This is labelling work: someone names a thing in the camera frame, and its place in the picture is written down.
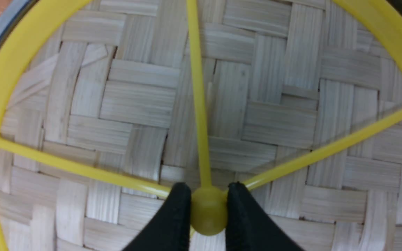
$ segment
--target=basket weave pattern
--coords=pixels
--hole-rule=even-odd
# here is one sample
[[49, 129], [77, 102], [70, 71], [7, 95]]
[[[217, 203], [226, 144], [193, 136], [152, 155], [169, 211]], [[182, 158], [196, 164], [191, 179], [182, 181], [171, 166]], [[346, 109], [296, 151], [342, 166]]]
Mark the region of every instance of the basket weave pattern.
[[[402, 107], [402, 73], [330, 0], [199, 0], [213, 183]], [[199, 184], [185, 0], [96, 0], [41, 48], [1, 134], [114, 173]], [[402, 251], [402, 122], [252, 191], [307, 251]], [[11, 251], [118, 251], [163, 201], [0, 151]], [[224, 233], [191, 250], [225, 250]]]

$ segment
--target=yellow wheel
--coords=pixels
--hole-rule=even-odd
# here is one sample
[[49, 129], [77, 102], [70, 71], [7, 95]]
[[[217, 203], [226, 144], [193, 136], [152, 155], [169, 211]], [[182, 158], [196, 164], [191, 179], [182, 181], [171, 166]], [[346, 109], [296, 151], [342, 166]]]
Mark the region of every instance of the yellow wheel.
[[[2, 33], [0, 38], [0, 126], [10, 95], [30, 60], [54, 30], [88, 2], [89, 0], [29, 1]], [[378, 38], [402, 70], [402, 16], [397, 10], [402, 9], [401, 4], [393, 0], [392, 5], [385, 0], [335, 0], [335, 2], [362, 22]], [[196, 0], [187, 0], [187, 13], [201, 177], [201, 188], [193, 194], [192, 223], [194, 228], [202, 234], [212, 235], [220, 232], [226, 226], [227, 213], [225, 213], [224, 196], [226, 191], [221, 194], [218, 189], [212, 187]], [[260, 173], [244, 181], [244, 184], [250, 190], [261, 187], [355, 145], [399, 121], [402, 121], [402, 109], [340, 140]], [[166, 197], [170, 190], [166, 186], [153, 182], [61, 159], [21, 146], [1, 136], [0, 149], [71, 173], [160, 197]], [[0, 227], [0, 250], [6, 249]]]

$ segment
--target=round yellow knob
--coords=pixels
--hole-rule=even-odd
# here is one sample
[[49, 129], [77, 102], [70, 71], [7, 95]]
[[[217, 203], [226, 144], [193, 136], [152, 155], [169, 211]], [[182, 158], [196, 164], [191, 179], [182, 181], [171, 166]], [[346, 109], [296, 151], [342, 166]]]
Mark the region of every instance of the round yellow knob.
[[201, 187], [192, 194], [192, 227], [202, 235], [216, 235], [228, 224], [226, 195], [216, 187]]

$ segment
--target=yellow ring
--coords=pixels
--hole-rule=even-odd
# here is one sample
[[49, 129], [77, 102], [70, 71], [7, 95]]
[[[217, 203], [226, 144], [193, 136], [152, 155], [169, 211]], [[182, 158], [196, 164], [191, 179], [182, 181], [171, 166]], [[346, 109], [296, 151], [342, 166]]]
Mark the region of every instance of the yellow ring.
[[[29, 61], [54, 30], [89, 1], [41, 0], [26, 14], [7, 38], [0, 49], [0, 126], [11, 92]], [[393, 7], [384, 0], [335, 1], [375, 34], [402, 70], [402, 17]], [[201, 67], [195, 70], [202, 73]], [[4, 144], [5, 141], [0, 139], [0, 146]], [[297, 167], [284, 170], [283, 174], [290, 173], [295, 168]], [[280, 176], [280, 173], [273, 172], [272, 174], [273, 177]], [[7, 250], [1, 227], [0, 250]]]

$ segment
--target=woven basket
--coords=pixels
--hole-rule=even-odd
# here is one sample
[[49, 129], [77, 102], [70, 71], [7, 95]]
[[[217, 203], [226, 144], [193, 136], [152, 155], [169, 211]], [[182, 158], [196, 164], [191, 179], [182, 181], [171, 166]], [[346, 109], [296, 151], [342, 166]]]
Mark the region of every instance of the woven basket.
[[[225, 189], [402, 108], [402, 73], [330, 0], [202, 0], [213, 183]], [[96, 0], [21, 77], [1, 135], [159, 184], [200, 185], [185, 0]], [[252, 191], [306, 251], [402, 251], [402, 122]], [[10, 251], [119, 251], [163, 200], [0, 150]], [[223, 251], [195, 234], [191, 250]]]

